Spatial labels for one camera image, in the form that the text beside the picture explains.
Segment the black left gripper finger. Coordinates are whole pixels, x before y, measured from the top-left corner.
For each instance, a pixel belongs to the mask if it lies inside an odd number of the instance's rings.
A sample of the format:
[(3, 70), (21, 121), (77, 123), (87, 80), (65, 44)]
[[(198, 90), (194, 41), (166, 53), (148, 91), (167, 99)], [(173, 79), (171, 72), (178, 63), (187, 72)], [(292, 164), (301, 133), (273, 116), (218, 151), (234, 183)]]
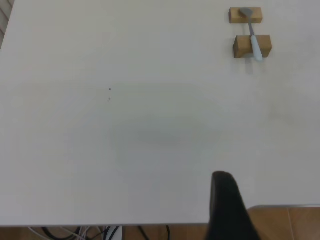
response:
[(238, 184), (225, 171), (211, 179), (207, 240), (259, 240), (260, 236), (245, 207)]

